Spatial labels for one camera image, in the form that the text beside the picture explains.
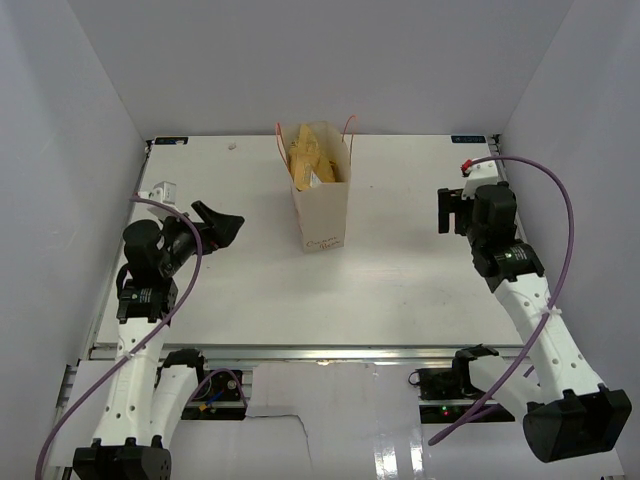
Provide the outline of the large brown snack bag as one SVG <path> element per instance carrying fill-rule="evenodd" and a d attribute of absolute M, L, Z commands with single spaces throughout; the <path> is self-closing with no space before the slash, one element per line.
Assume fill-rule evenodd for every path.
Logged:
<path fill-rule="evenodd" d="M 288 168 L 298 191 L 336 182 L 336 163 L 308 124 L 301 124 L 288 152 Z"/>

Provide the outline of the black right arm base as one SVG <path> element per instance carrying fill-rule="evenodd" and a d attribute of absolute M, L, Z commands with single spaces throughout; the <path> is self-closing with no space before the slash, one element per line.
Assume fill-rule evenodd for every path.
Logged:
<path fill-rule="evenodd" d="M 409 374 L 407 381 L 418 391 L 423 425 L 453 424 L 484 395 L 477 389 L 465 392 L 451 368 L 416 369 Z"/>

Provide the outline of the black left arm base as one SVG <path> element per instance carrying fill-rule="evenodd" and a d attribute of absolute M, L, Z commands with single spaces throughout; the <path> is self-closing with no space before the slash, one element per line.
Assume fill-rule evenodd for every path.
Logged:
<path fill-rule="evenodd" d="M 249 377 L 241 369 L 204 367 L 207 383 L 183 409 L 181 419 L 190 421 L 241 421 L 249 400 Z"/>

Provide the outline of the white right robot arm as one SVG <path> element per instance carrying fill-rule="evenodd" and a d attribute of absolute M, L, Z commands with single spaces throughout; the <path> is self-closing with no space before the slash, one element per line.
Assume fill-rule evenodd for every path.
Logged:
<path fill-rule="evenodd" d="M 505 182 L 473 195 L 437 193 L 438 229 L 469 241 L 473 265 L 505 309 L 531 360 L 535 380 L 514 373 L 492 347 L 456 352 L 451 384 L 461 397 L 489 393 L 521 423 L 534 456 L 550 463 L 610 451 L 632 411 L 627 394 L 611 390 L 590 367 L 559 309 L 550 306 L 544 267 L 517 236 L 517 200 Z"/>

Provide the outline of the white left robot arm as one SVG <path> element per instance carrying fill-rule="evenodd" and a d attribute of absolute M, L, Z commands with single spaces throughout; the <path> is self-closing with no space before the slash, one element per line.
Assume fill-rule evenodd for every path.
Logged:
<path fill-rule="evenodd" d="M 191 205 L 197 222 L 170 206 L 145 203 L 167 215 L 134 221 L 122 235 L 126 263 L 116 280 L 117 356 L 92 442 L 74 452 L 72 468 L 81 479 L 170 478 L 169 446 L 183 410 L 211 387 L 199 350 L 162 353 L 173 316 L 187 298 L 174 276 L 188 260 L 200 262 L 229 247 L 245 220 L 201 201 Z"/>

